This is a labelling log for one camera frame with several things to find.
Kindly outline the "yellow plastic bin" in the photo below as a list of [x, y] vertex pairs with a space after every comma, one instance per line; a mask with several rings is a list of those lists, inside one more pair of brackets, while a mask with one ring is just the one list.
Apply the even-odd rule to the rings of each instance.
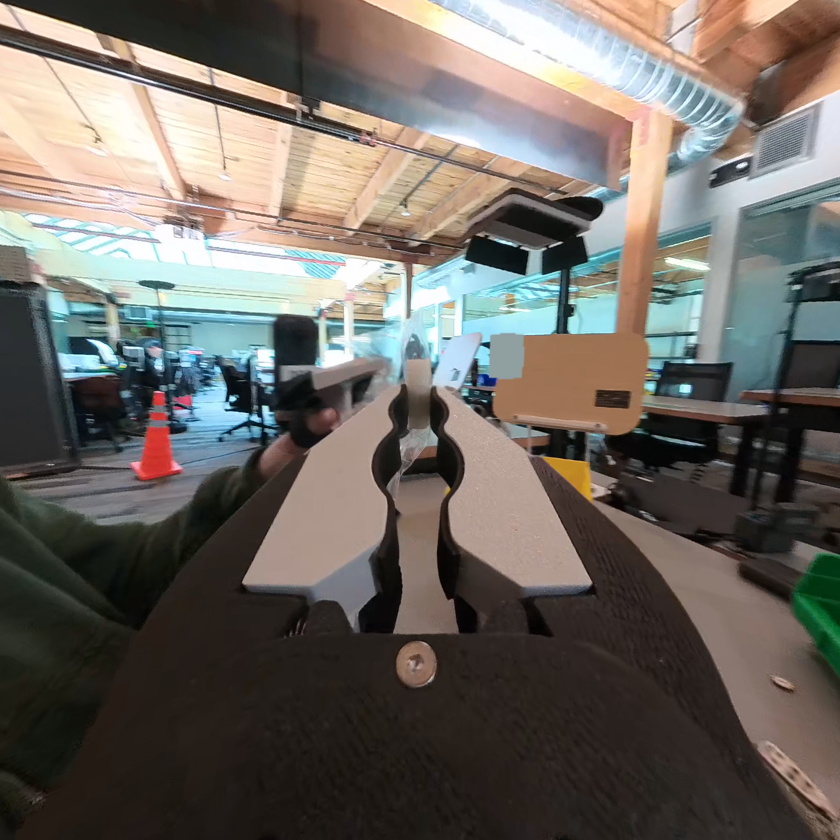
[[541, 456], [541, 461], [551, 467], [558, 475], [563, 477], [574, 489], [585, 499], [593, 501], [592, 495], [592, 473], [589, 464], [584, 460], [571, 458], [556, 458]]

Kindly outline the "green plastic bin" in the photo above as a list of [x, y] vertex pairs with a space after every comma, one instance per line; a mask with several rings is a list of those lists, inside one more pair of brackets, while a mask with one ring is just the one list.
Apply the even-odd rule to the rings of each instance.
[[818, 553], [791, 595], [794, 617], [839, 676], [839, 556]]

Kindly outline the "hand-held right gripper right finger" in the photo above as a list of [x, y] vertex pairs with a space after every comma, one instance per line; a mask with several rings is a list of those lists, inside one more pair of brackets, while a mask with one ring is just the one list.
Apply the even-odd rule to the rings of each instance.
[[437, 538], [447, 598], [491, 613], [504, 602], [589, 592], [591, 576], [528, 452], [450, 390], [433, 388], [429, 419], [448, 489]]

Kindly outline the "silver ventilation duct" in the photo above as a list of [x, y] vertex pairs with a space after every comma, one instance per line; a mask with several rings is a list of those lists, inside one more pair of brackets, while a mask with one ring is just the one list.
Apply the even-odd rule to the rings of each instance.
[[442, 1], [448, 11], [686, 126], [668, 158], [678, 172], [718, 152], [740, 125], [745, 106], [698, 71], [657, 56], [567, 3]]

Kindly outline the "white tilted panel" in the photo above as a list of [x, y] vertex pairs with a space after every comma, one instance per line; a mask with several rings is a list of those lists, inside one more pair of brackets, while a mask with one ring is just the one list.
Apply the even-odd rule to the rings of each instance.
[[447, 341], [433, 374], [433, 387], [460, 391], [466, 383], [481, 342], [480, 332], [456, 335]]

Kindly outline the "clear plastic bag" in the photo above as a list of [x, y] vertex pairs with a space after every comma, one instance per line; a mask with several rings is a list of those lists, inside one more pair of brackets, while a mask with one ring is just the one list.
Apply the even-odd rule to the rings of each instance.
[[396, 500], [401, 479], [414, 465], [431, 438], [429, 409], [433, 365], [424, 315], [421, 311], [415, 311], [386, 338], [386, 349], [391, 363], [388, 382], [405, 385], [407, 391], [406, 431], [401, 433], [400, 437], [401, 466], [396, 476], [388, 483], [388, 490]]

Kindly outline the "dark box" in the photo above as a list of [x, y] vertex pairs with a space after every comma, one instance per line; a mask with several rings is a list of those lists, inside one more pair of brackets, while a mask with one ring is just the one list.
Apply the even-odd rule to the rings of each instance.
[[789, 553], [795, 543], [815, 538], [818, 516], [815, 506], [793, 502], [745, 511], [736, 517], [732, 537], [750, 553]]

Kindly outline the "grey desk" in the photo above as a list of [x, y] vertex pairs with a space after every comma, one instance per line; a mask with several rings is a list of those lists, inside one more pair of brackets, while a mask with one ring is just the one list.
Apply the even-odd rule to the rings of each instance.
[[430, 686], [391, 689], [419, 837], [838, 838], [760, 756], [774, 742], [838, 788], [838, 699], [771, 699], [805, 676], [805, 632], [732, 564], [652, 526], [616, 524], [532, 460], [593, 587], [504, 602], [437, 635]]

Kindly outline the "person's left hand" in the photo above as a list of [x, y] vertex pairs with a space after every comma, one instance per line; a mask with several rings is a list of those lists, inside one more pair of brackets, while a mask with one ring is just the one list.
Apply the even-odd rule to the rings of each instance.
[[298, 412], [288, 431], [267, 447], [259, 457], [256, 472], [262, 482], [279, 474], [294, 459], [305, 455], [340, 425], [339, 413], [331, 408], [317, 412]]

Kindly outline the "person's left forearm green sleeve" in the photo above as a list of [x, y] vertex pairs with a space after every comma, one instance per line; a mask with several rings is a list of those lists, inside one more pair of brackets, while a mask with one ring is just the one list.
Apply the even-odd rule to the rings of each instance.
[[2, 479], [2, 838], [68, 772], [130, 637], [179, 571], [266, 483], [263, 451], [152, 524], [100, 524]]

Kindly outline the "black floor lamp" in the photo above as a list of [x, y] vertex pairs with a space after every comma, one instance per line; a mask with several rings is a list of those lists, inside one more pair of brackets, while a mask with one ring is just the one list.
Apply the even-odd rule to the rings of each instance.
[[157, 330], [159, 333], [159, 343], [161, 345], [161, 357], [163, 359], [164, 372], [161, 379], [162, 391], [164, 393], [164, 402], [167, 412], [167, 420], [170, 432], [178, 434], [177, 421], [175, 419], [175, 409], [173, 406], [172, 397], [172, 361], [167, 356], [167, 347], [165, 343], [165, 319], [163, 312], [162, 292], [171, 291], [175, 288], [175, 284], [167, 280], [144, 279], [139, 280], [138, 285], [146, 290], [152, 291], [155, 296], [155, 307], [157, 313]]

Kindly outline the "wooden puzzle piece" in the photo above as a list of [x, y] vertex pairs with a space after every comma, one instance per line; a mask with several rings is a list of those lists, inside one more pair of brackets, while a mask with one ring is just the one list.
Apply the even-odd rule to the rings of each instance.
[[761, 741], [757, 750], [768, 765], [810, 807], [830, 820], [838, 819], [837, 809], [812, 778], [805, 773], [784, 751], [770, 741]]

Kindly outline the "orange traffic cone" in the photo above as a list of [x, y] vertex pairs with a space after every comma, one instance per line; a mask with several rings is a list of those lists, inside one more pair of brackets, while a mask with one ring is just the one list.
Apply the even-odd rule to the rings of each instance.
[[153, 393], [143, 451], [140, 460], [132, 462], [130, 468], [141, 481], [158, 480], [182, 473], [182, 467], [172, 453], [170, 420], [165, 395], [161, 391]]

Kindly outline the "wooden side table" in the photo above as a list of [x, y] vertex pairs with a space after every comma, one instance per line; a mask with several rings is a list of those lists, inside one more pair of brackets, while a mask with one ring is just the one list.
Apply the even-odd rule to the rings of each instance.
[[773, 501], [792, 501], [795, 483], [802, 463], [805, 433], [839, 433], [839, 390], [837, 388], [774, 388], [772, 390], [747, 390], [740, 392], [744, 402], [767, 406], [764, 419], [762, 446], [759, 462], [750, 496], [751, 509], [760, 505], [760, 496], [765, 474], [770, 431], [781, 428], [786, 431], [784, 452], [779, 470], [779, 479]]

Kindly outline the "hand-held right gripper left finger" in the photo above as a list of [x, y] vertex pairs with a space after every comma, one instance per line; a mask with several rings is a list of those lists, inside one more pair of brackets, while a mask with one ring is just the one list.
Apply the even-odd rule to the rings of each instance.
[[372, 403], [311, 449], [245, 573], [259, 594], [336, 602], [361, 632], [393, 632], [403, 595], [396, 504], [405, 385]]

